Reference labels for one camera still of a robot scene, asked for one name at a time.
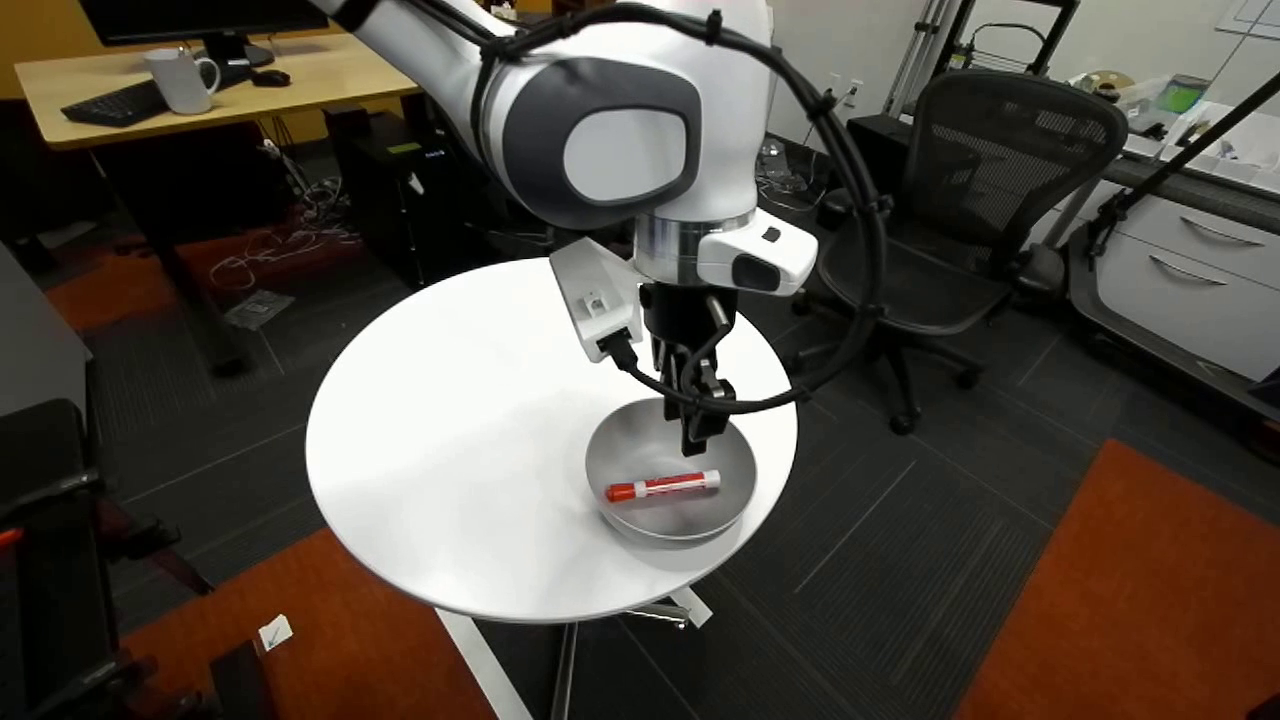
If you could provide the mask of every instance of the red marker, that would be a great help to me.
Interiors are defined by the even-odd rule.
[[[602,501],[606,503],[633,503],[644,498],[707,498],[719,493],[719,472],[681,472],[681,477],[652,477],[652,480],[633,480],[633,484],[606,484]]]

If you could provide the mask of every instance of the chair backrest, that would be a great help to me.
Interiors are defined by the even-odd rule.
[[[1007,275],[1032,223],[1094,179],[1126,122],[1066,83],[1015,73],[947,73],[917,106],[903,215],[987,252]]]

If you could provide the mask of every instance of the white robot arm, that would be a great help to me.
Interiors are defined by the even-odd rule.
[[[636,223],[633,266],[654,286],[790,298],[816,241],[754,209],[767,67],[652,23],[606,23],[484,75],[471,41],[422,16],[446,9],[491,37],[471,0],[314,0],[406,73],[503,187],[557,227]],[[767,0],[644,0],[767,45]]]
[[[413,75],[532,215],[557,227],[636,220],[633,269],[663,376],[646,385],[669,397],[669,421],[685,421],[685,451],[723,433],[729,414],[745,407],[733,385],[715,382],[736,292],[799,292],[816,241],[754,209],[767,67],[711,37],[633,21],[629,9],[676,23],[707,16],[715,37],[723,29],[767,47],[767,0],[618,0],[629,9],[606,23],[526,45],[520,56],[491,51],[517,29],[471,0],[310,4]],[[618,338],[636,286],[613,286],[613,266],[618,260],[601,249],[569,249],[557,275],[586,357],[606,352],[629,367]]]

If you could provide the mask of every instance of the computer monitor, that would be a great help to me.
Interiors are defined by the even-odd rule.
[[[322,13],[308,0],[79,0],[102,45],[202,41],[221,66],[267,66],[270,51],[253,47],[245,32],[322,29]]]

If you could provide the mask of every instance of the red object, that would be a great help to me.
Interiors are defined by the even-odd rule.
[[[23,529],[0,529],[0,551],[15,548],[23,536]]]
[[[693,498],[693,493],[719,493],[719,472],[681,472],[681,477],[652,477],[633,484],[606,484],[606,503],[633,503],[644,498]]]

